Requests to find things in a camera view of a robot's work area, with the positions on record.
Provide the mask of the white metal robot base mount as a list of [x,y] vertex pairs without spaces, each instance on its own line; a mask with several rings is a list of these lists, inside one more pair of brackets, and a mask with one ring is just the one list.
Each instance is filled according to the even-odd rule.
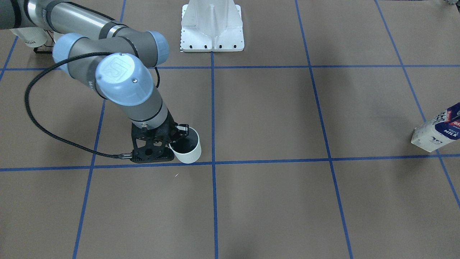
[[183,52],[245,49],[242,9],[233,0],[190,0],[182,6],[181,18]]

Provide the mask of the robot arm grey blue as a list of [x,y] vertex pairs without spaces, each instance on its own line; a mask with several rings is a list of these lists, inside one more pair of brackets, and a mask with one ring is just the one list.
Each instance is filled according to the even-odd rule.
[[[31,42],[43,45],[46,31],[62,34],[52,50],[54,65],[36,76],[25,90],[24,104],[32,123],[52,138],[112,159],[134,163],[156,163],[178,158],[196,162],[202,148],[197,132],[174,121],[150,67],[156,68],[169,56],[166,38],[156,31],[140,32],[109,16],[67,0],[2,0],[1,29],[17,36],[30,35]],[[38,123],[30,109],[33,85],[53,69],[87,85],[109,100],[132,122],[133,151],[104,154],[59,137]]]

